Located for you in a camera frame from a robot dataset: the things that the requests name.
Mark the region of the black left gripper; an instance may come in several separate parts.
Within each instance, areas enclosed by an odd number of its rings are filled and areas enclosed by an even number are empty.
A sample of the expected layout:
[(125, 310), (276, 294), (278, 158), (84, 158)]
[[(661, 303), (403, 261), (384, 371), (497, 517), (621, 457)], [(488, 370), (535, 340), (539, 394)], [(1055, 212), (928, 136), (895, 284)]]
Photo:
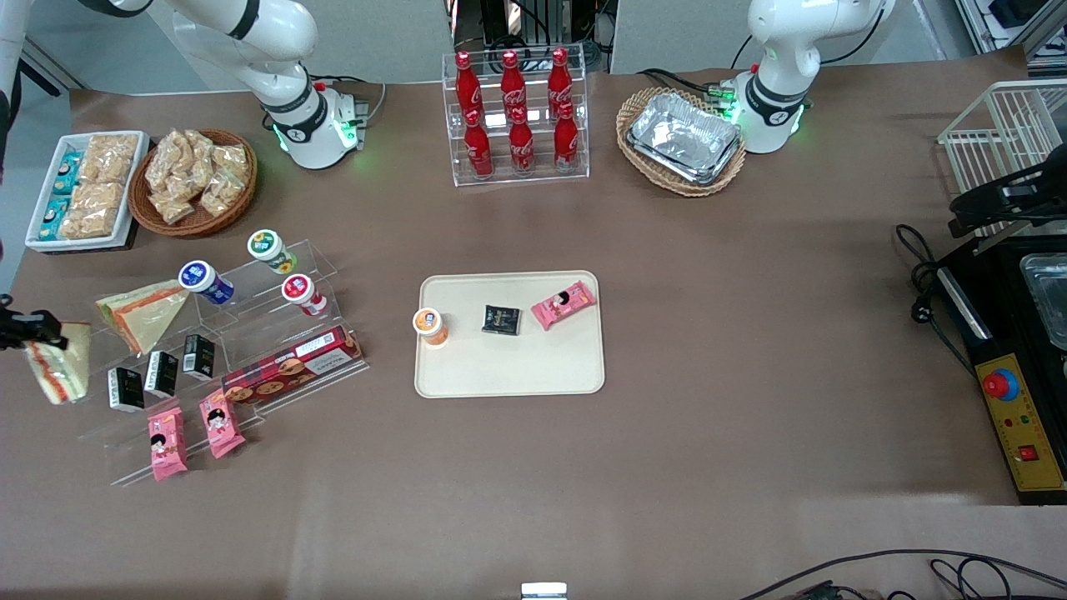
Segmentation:
[(999, 192), (966, 192), (950, 202), (955, 216), (949, 221), (950, 236), (965, 237), (1012, 236), (1030, 228), (1030, 224), (1044, 224), (1064, 220), (1066, 217), (1066, 167), (1064, 162), (1044, 161), (1040, 165), (1025, 168), (999, 184)]

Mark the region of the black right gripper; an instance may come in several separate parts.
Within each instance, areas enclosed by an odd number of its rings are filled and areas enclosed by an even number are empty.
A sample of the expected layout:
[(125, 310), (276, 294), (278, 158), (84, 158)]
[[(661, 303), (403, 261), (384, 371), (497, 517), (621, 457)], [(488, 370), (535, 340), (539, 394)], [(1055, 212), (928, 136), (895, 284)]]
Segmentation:
[[(61, 323), (49, 311), (37, 310), (15, 314), (10, 307), (13, 301), (7, 293), (1, 293), (1, 350), (29, 347), (30, 344), (45, 344), (60, 350), (68, 348), (68, 338), (58, 332), (49, 332), (61, 330)], [(22, 323), (23, 329), (29, 331), (17, 332), (14, 327), (14, 316), (15, 322)]]

